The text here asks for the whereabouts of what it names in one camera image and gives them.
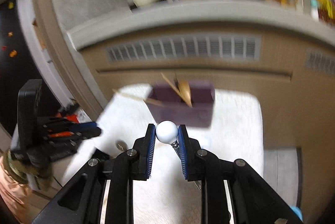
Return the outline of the person's hand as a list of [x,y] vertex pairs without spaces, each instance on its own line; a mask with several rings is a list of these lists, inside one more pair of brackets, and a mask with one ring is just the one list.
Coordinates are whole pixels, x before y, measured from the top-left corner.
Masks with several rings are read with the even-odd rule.
[[21,177],[10,171],[7,155],[1,156],[1,222],[29,223],[29,198],[32,193],[28,184],[15,179]]

